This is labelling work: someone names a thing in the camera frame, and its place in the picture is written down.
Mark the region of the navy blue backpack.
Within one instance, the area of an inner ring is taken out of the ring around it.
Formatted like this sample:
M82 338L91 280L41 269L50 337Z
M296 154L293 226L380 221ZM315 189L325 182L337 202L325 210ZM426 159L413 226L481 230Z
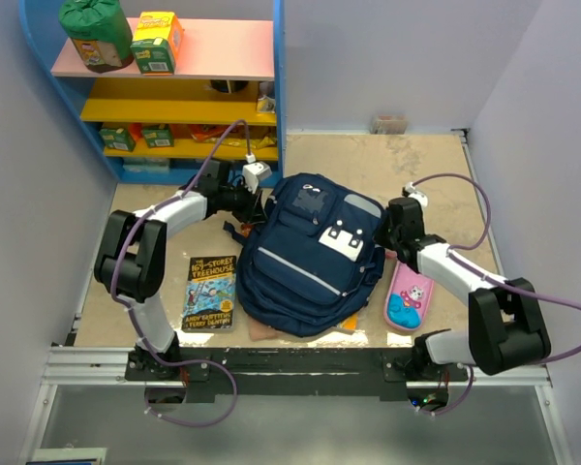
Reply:
M378 201L300 173L280 180L262 204L265 221L236 239L236 295L247 315L311 337L367 305L385 262L374 241L384 214Z

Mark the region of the brown leather wallet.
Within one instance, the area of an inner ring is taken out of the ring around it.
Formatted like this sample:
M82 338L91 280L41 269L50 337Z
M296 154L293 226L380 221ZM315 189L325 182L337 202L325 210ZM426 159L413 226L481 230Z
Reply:
M248 334L250 339L255 342L273 340L280 336L277 329L253 320L248 322Z

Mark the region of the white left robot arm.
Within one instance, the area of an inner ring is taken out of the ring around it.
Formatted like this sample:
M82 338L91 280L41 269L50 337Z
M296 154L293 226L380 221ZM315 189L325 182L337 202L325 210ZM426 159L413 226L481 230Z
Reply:
M160 296L166 271L167 242L175 234L226 211L242 223L264 217L261 183L271 167L253 155L234 180L230 164L207 159L188 183L164 201L134 212L115 210L107 218L94 264L95 280L121 304L136 331L128 367L160 380L179 375L178 335Z

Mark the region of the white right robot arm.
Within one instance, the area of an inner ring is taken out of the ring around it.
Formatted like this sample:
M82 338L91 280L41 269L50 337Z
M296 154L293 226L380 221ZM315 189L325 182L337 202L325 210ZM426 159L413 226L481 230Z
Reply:
M388 203L375 241L395 253L397 265L383 308L395 327L414 330L425 304L413 285L427 291L437 283L468 307L464 331L442 329L413 342L411 368L425 381L435 380L448 364L463 364L495 375L551 353L551 342L533 285L524 278L508 280L474 264L440 236L424 229L423 208L412 197Z

